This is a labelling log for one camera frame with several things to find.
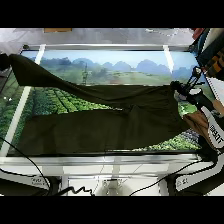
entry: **white tape strip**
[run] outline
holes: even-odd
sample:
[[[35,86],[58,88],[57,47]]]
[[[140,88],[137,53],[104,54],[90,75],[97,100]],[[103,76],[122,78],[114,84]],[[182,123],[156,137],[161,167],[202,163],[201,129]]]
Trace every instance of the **white tape strip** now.
[[[38,65],[40,64],[41,58],[44,54],[45,46],[46,46],[46,44],[40,45],[39,52],[38,52],[37,57],[35,59],[35,63],[38,64]],[[17,125],[19,123],[19,119],[21,117],[21,114],[23,112],[23,109],[24,109],[24,106],[26,104],[27,98],[29,96],[30,89],[31,89],[31,87],[29,87],[29,86],[24,87],[24,90],[23,90],[22,96],[20,98],[19,104],[16,108],[16,111],[13,115],[11,124],[10,124],[9,129],[8,129],[8,132],[5,136],[5,140],[7,140],[10,143],[12,142],[13,136],[15,134]],[[6,157],[7,154],[8,154],[9,148],[10,148],[10,145],[6,142],[3,142],[2,148],[1,148],[1,151],[0,151],[0,157]]]
[[[168,67],[169,67],[170,72],[172,74],[174,63],[173,63],[173,59],[172,59],[172,56],[170,54],[168,45],[163,45],[163,49],[164,49],[164,52],[165,52],[165,55],[166,55],[166,60],[168,62]]]

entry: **logo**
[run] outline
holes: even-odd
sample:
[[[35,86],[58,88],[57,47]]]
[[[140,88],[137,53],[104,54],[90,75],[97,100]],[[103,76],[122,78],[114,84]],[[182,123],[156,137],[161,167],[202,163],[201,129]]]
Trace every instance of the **logo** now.
[[[211,125],[210,126],[210,131],[212,132],[213,137],[215,138],[215,140],[217,141],[217,143],[221,143],[223,140],[223,138],[221,138],[220,134],[218,133],[218,131],[216,131],[215,126]]]

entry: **sky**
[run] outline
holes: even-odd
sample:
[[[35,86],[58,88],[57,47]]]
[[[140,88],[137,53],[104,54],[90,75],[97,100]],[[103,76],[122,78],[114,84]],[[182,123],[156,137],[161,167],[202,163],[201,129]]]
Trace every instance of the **sky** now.
[[[26,57],[35,57],[38,51],[24,51],[22,55]],[[174,69],[180,67],[190,68],[197,65],[195,57],[189,52],[170,52],[174,62]],[[157,65],[162,64],[168,67],[168,62],[164,51],[114,51],[114,50],[47,50],[43,57],[66,58],[70,61],[77,58],[88,58],[94,63],[104,64],[110,62],[113,65],[119,61],[128,63],[131,67],[136,68],[140,61],[145,59],[155,62]]]

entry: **blue sky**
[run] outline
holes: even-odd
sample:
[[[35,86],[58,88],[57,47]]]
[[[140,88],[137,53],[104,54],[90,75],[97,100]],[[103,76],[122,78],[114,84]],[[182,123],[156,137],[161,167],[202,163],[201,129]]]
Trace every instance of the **blue sky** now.
[[[22,55],[35,57],[37,51],[25,51]],[[180,67],[190,68],[192,65],[197,65],[195,57],[189,52],[171,52],[171,56],[174,62],[174,70]],[[124,61],[134,68],[140,61],[148,59],[158,65],[162,64],[168,67],[164,51],[47,50],[43,57],[47,59],[68,57],[71,61],[77,58],[88,58],[99,64],[110,62],[113,65],[118,61]]]

